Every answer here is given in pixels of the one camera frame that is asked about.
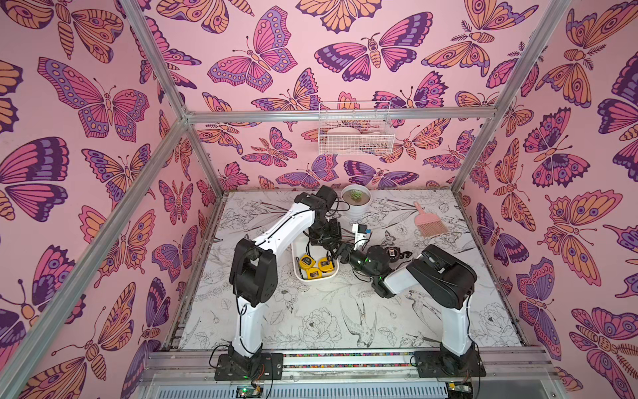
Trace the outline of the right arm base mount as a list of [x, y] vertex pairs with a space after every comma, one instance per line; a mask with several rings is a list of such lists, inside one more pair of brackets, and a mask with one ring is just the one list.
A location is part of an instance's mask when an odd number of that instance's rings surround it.
[[478, 347], [470, 344], [463, 355], [456, 355], [442, 344], [436, 350], [415, 351], [412, 357], [419, 377], [485, 377], [487, 375]]

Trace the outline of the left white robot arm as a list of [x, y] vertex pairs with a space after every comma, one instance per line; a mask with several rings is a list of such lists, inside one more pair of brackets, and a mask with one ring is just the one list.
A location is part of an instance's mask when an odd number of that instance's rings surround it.
[[276, 224], [254, 240], [241, 239], [234, 249], [229, 282], [233, 288], [238, 320], [228, 355], [235, 365], [248, 371], [262, 357], [263, 306], [277, 288], [277, 260], [297, 237], [306, 235], [335, 259], [342, 246], [341, 228], [328, 213], [337, 193], [321, 186], [316, 193], [301, 193]]

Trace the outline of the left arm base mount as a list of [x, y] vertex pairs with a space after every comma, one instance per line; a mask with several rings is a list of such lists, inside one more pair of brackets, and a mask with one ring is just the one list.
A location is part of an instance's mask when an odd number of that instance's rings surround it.
[[264, 352], [259, 349], [256, 354], [244, 357], [230, 347], [219, 356], [215, 366], [216, 381], [281, 380], [283, 372], [283, 354], [281, 352]]

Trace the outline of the black yellow tape measure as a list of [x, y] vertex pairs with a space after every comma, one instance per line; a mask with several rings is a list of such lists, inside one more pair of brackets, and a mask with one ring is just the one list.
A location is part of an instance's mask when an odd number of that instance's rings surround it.
[[316, 261], [308, 254], [304, 254], [301, 258], [297, 259], [297, 264], [301, 270], [308, 270], [314, 267]]

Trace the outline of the white storage box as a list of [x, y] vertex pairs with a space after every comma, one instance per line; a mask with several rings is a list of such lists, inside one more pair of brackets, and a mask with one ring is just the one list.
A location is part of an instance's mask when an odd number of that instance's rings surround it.
[[327, 249], [311, 244], [305, 234], [292, 242], [291, 253], [294, 273], [303, 283], [325, 282], [335, 278], [340, 271], [339, 261]]

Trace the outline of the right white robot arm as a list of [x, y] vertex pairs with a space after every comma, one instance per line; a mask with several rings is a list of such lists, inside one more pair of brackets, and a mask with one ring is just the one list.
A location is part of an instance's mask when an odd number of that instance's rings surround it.
[[470, 336], [470, 302], [478, 279], [464, 261], [430, 244], [415, 258], [396, 269], [390, 267], [386, 249], [374, 245], [367, 252], [354, 244], [342, 243], [332, 254], [371, 279], [375, 293], [383, 299], [419, 285], [442, 307], [443, 337], [440, 343], [440, 367], [452, 376], [470, 373], [479, 365], [475, 341]]

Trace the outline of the yellow tape measure with clip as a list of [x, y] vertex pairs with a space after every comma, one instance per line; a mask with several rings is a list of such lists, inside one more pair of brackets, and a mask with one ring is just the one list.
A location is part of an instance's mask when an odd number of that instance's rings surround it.
[[329, 258], [320, 259], [317, 266], [323, 274], [333, 273], [335, 269], [333, 261]]

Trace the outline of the small yellow tape measure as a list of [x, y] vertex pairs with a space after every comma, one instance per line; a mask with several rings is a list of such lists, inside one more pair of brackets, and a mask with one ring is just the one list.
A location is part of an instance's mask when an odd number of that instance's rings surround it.
[[318, 268], [310, 268], [306, 271], [306, 276], [308, 280], [321, 279], [323, 272]]

